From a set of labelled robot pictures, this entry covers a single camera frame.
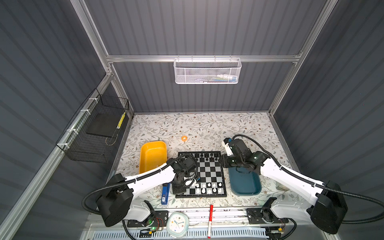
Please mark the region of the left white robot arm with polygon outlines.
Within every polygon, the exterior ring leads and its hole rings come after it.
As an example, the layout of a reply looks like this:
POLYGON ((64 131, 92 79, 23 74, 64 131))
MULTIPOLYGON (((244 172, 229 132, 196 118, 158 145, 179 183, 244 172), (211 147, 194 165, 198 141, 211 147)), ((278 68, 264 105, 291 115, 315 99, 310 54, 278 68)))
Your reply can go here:
POLYGON ((123 228, 130 239, 126 220, 143 222, 150 225, 155 211, 149 202, 136 201, 142 193, 162 184, 172 184, 174 195, 183 194, 198 178, 198 160, 192 154, 182 154, 170 158, 166 163, 145 173, 123 177, 116 174, 103 187, 91 191, 82 199, 82 207, 103 218, 106 227, 123 223, 123 228))

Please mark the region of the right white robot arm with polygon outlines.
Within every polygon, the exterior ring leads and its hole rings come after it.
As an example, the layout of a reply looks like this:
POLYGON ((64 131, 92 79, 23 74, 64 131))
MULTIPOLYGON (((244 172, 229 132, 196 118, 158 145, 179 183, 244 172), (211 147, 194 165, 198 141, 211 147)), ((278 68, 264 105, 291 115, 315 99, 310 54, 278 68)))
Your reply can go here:
POLYGON ((252 152, 242 140, 245 135, 235 135, 225 138, 222 142, 226 154, 220 161, 224 168, 242 167, 258 175, 272 179, 304 198, 304 206, 298 204, 278 203, 277 198, 269 198, 262 215, 267 223, 272 217, 297 218, 302 221, 310 220, 316 227, 328 234, 336 234, 341 225, 359 225, 377 222, 384 214, 362 220, 345 220, 348 206, 345 197, 368 201, 379 206, 380 200, 342 191, 340 186, 332 181, 323 183, 304 176, 280 164, 277 158, 264 148, 252 152))

